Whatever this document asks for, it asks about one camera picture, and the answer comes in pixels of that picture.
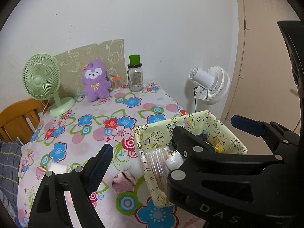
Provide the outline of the cartoon yellow tissue pack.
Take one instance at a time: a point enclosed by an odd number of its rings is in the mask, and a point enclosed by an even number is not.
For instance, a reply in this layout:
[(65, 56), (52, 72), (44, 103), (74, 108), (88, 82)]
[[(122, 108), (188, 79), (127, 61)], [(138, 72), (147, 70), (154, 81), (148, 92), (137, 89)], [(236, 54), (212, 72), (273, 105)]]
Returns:
[(213, 146), (216, 150), (216, 152), (222, 153), (224, 152), (224, 139), (222, 136), (216, 135), (216, 136), (212, 136), (212, 135), (203, 135), (203, 139), (204, 141), (206, 141), (208, 144), (210, 144), (211, 146)]

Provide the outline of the purple plush toy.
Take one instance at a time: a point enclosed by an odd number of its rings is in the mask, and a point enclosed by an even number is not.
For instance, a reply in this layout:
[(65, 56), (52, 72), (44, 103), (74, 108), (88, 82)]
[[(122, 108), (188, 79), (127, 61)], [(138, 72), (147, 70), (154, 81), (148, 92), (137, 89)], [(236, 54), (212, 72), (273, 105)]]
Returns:
[(110, 82), (107, 80), (107, 70), (101, 60), (93, 60), (84, 66), (82, 82), (88, 102), (110, 96)]

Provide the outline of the white standing fan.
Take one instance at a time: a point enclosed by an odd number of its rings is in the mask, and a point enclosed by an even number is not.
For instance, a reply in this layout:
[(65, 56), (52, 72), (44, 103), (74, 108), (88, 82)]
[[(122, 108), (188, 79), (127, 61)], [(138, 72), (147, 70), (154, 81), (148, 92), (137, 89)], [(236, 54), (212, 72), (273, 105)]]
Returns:
[(230, 88), (230, 77), (220, 66), (213, 66), (203, 70), (195, 66), (189, 73), (189, 79), (196, 85), (194, 87), (194, 103), (197, 110), (197, 101), (206, 105), (217, 104)]

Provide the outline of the yellow patterned storage box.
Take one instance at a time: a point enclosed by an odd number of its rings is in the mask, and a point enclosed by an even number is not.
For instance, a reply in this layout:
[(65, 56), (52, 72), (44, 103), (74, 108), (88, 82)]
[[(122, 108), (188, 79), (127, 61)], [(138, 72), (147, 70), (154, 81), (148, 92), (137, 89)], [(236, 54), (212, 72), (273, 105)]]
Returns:
[(169, 158), (165, 161), (169, 172), (178, 169), (187, 154), (178, 152), (177, 143), (186, 142), (199, 151), (216, 152), (215, 148), (203, 139), (203, 135), (222, 136), (224, 152), (228, 154), (246, 154), (243, 143), (209, 110), (173, 117), (147, 125), (137, 126), (134, 130), (135, 145), (143, 167), (143, 175), (150, 196), (156, 207), (171, 206), (166, 192), (159, 189), (146, 154), (156, 148), (169, 148)]

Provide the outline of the green patterned cardboard sheet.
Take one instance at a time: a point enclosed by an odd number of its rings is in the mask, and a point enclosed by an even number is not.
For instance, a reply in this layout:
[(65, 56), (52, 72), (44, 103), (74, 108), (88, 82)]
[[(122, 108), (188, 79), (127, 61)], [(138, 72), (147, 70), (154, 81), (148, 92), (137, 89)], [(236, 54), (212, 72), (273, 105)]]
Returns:
[(124, 40), (116, 39), (100, 44), (90, 44), (55, 56), (61, 72), (61, 85), (58, 93), (61, 98), (83, 94), (83, 67), (93, 60), (102, 61), (110, 74), (123, 78), (127, 82), (127, 70), (124, 55)]

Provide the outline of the toothpick jar orange lid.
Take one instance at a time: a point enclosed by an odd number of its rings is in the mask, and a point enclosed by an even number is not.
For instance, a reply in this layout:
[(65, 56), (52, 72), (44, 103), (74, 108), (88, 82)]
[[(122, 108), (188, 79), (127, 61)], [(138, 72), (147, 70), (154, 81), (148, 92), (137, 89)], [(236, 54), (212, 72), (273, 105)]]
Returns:
[(119, 91), (122, 85), (122, 77), (121, 76), (111, 76), (110, 84), (112, 91)]

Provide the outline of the clear plastic packet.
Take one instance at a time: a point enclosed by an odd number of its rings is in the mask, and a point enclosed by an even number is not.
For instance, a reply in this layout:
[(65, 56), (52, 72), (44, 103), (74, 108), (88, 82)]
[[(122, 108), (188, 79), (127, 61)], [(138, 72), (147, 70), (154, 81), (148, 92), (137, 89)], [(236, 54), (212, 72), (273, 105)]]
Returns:
[(149, 151), (146, 154), (146, 157), (159, 189), (166, 192), (169, 168), (167, 167), (165, 161), (169, 158), (169, 148), (156, 148), (153, 151)]

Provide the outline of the white cotton pad pack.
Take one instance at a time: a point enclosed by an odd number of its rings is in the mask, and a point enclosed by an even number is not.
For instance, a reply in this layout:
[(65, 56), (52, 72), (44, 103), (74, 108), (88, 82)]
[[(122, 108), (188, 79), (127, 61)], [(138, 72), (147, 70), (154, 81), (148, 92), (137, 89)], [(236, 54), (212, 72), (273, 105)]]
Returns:
[(51, 163), (49, 171), (52, 171), (54, 174), (63, 174), (70, 172), (69, 166), (54, 162)]

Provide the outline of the floral tablecloth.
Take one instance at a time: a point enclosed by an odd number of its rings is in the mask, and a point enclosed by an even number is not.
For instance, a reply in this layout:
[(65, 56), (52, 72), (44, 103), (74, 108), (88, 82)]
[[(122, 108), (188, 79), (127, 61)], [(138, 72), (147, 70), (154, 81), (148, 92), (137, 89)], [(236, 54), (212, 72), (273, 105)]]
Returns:
[(83, 166), (104, 144), (113, 147), (113, 159), (90, 201), (106, 227), (201, 227), (203, 220), (176, 206), (154, 206), (135, 151), (135, 127), (186, 114), (154, 82), (144, 90), (122, 88), (106, 99), (88, 102), (75, 97), (75, 105), (58, 117), (44, 115), (22, 150), (17, 194), (17, 216), (29, 222), (36, 192), (54, 164), (67, 171)]

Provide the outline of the green desk fan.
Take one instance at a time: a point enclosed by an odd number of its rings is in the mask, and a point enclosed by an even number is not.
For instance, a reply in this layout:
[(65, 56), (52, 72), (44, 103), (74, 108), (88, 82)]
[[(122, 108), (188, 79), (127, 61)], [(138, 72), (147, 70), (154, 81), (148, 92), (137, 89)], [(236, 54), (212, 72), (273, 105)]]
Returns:
[(35, 100), (53, 98), (54, 104), (49, 108), (52, 117), (64, 114), (76, 103), (72, 97), (59, 97), (61, 72), (57, 59), (51, 55), (32, 56), (23, 68), (22, 83), (26, 93)]

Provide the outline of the glass jar green lid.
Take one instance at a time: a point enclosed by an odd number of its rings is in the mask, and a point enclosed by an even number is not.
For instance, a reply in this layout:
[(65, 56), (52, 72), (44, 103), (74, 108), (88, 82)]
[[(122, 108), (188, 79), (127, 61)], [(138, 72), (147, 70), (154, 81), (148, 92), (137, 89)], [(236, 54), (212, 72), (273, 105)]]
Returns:
[(128, 81), (129, 88), (132, 92), (143, 90), (143, 71), (140, 55), (130, 55), (128, 64)]

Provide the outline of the grey plaid pillow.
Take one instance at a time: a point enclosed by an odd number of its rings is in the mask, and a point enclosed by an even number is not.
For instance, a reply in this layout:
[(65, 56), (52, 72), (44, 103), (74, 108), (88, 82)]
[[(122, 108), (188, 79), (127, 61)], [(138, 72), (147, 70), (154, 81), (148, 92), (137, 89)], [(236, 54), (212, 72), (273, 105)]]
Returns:
[(17, 218), (17, 193), (21, 147), (18, 141), (1, 141), (1, 202), (13, 221)]

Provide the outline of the beige door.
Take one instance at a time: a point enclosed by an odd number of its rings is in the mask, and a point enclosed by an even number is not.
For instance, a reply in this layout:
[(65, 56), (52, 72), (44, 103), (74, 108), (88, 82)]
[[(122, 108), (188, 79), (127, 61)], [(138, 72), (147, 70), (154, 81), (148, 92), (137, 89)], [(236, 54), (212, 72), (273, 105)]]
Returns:
[(241, 115), (300, 130), (300, 103), (279, 21), (298, 16), (286, 0), (237, 0), (239, 43), (225, 125)]

